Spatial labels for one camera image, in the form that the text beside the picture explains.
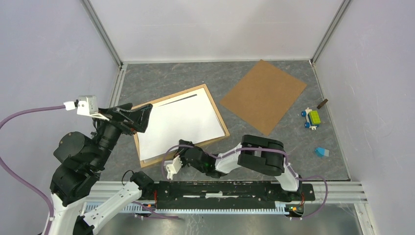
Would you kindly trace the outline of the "brown backing board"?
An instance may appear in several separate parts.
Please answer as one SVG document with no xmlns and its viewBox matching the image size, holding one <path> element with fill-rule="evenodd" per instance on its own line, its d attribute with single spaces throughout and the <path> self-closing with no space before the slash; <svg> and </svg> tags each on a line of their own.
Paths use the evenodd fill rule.
<svg viewBox="0 0 415 235">
<path fill-rule="evenodd" d="M 270 135 L 307 84 L 260 60 L 220 104 L 264 135 Z"/>
</svg>

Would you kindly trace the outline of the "sunflower photo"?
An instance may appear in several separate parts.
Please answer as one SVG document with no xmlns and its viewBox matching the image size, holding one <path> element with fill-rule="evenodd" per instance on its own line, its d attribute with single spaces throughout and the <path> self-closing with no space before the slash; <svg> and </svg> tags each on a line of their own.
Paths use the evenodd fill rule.
<svg viewBox="0 0 415 235">
<path fill-rule="evenodd" d="M 180 139 L 201 143 L 224 135 L 206 94 L 157 103 L 153 105 L 146 131 L 138 133 L 139 158 L 145 161 L 157 157 Z"/>
</svg>

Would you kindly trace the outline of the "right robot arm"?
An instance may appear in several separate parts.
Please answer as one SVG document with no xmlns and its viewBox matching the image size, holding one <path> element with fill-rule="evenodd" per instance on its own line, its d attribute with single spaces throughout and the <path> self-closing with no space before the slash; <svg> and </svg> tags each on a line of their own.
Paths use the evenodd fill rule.
<svg viewBox="0 0 415 235">
<path fill-rule="evenodd" d="M 181 166 L 191 166 L 214 179 L 244 167 L 275 177 L 281 185 L 283 195 L 289 200 L 295 200 L 302 194 L 299 175 L 287 160 L 284 144 L 277 140 L 244 135 L 236 147 L 220 154 L 209 154 L 202 148 L 181 140 L 175 158 Z"/>
</svg>

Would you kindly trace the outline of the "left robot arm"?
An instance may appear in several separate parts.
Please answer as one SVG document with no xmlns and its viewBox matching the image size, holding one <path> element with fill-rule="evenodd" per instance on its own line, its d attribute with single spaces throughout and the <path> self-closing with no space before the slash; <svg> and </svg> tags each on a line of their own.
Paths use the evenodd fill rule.
<svg viewBox="0 0 415 235">
<path fill-rule="evenodd" d="M 121 135 L 145 132 L 152 104 L 133 109 L 131 103 L 99 108 L 94 101 L 76 102 L 77 113 L 93 119 L 95 133 L 66 134 L 54 151 L 60 166 L 52 176 L 50 190 L 54 211 L 44 229 L 46 235 L 95 235 L 124 207 L 135 200 L 149 199 L 154 193 L 152 180 L 135 173 L 131 181 L 98 208 L 80 211 Z"/>
</svg>

